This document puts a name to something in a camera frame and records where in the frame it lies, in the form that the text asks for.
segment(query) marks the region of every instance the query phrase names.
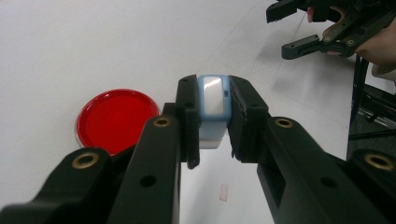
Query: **white surface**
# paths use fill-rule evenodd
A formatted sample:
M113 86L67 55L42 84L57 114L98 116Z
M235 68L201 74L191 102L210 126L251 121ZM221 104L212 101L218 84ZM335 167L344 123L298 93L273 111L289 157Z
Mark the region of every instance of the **white surface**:
M367 69L366 84L387 91L390 94L395 94L395 83L384 78L373 77L371 70L373 65L370 63Z
M31 200L78 148L79 110L128 88L159 106L190 74L248 79L273 116L298 120L328 152L347 148L353 63L320 53L284 61L282 45L320 34L299 12L266 24L273 1L0 1L0 207ZM182 169L180 223L271 223L256 165L228 137ZM227 186L227 201L219 199Z
M224 94L219 77L204 77L204 111L207 115L224 113Z

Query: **small white object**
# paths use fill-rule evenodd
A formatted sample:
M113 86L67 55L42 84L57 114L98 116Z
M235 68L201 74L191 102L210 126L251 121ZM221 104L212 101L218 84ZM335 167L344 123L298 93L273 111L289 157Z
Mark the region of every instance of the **small white object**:
M227 202L227 195L228 195L228 185L221 185L219 199L224 202Z
M200 148L218 148L231 119L230 81L227 76L198 78L200 95Z

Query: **black metal frame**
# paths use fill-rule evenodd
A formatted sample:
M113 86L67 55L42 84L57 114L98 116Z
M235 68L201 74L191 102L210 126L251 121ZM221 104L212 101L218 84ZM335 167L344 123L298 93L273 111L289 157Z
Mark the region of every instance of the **black metal frame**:
M356 118L360 108L368 110L373 115L368 122L382 117L396 122L396 97L390 93L365 84L368 62L357 56L355 75L353 80L352 111L350 123ZM396 130L387 130L372 133L356 133L348 137L349 141L362 139L395 136Z
M258 163L276 223L396 221L395 158L362 150L338 160L298 122L272 118L247 80L230 82L233 156ZM147 122L135 147L112 158L99 148L66 156L37 196L6 207L0 223L178 223L180 163L197 165L197 94L187 88L195 86L196 76L179 81L177 102Z

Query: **black plastic part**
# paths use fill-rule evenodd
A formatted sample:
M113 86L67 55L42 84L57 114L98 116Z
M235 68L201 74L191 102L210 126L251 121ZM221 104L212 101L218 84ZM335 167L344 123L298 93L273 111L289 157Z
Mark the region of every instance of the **black plastic part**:
M260 163L258 175L275 223L389 223L299 123L270 118L264 139L278 172Z
M178 136L174 117L146 123L107 223L178 223Z
M343 41L348 37L348 31L351 29L357 29L363 19L363 15L358 11L349 10L347 18L343 19L339 25L334 26L331 31L326 34L330 40L324 44L330 45L337 41Z
M346 173L377 209L394 223L396 159L376 150L357 150L346 164Z
M181 161L186 161L189 169L199 162L199 117L197 76L183 77L177 86L176 117L180 122Z
M321 42L317 35L311 35L301 40L282 46L282 58L292 60L320 50Z
M267 22L280 21L297 12L296 0L282 0L267 8Z
M163 106L163 115L174 116L176 114L176 104L175 103L165 103Z
M312 21L326 21L329 18L329 7L316 7Z
M111 157L111 163L113 165L113 170L116 175L125 172L132 155L134 155L134 147L135 146L128 147L122 152Z
M228 126L233 156L241 162L258 162L261 157L260 132L270 117L268 105L247 80L229 76L233 117Z
M74 160L87 153L97 155L97 162L74 168ZM90 159L87 156L80 162ZM0 223L105 223L114 199L113 177L107 152L99 148L77 150L53 170L31 202L7 206L0 214Z

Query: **person's finger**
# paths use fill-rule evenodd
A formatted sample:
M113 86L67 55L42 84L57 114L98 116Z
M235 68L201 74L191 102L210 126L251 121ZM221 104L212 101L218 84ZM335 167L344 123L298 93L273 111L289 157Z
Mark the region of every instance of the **person's finger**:
M308 22L311 23L313 18L314 18L314 9L312 7L309 7L306 10L306 18L308 19Z
M334 27L339 25L345 19L345 13L344 13L344 11L342 9L340 9L339 7L331 7L331 9L339 12L341 14L341 18L340 18L340 20L338 22L336 22L335 24L331 25L326 30L324 30L323 33L322 33L322 36L326 36L331 30L334 29Z
M341 53L340 52L337 52L337 51L327 51L326 52L327 54L329 54L329 55L340 55Z
M387 28L362 43L356 53L380 66L396 66L396 19Z

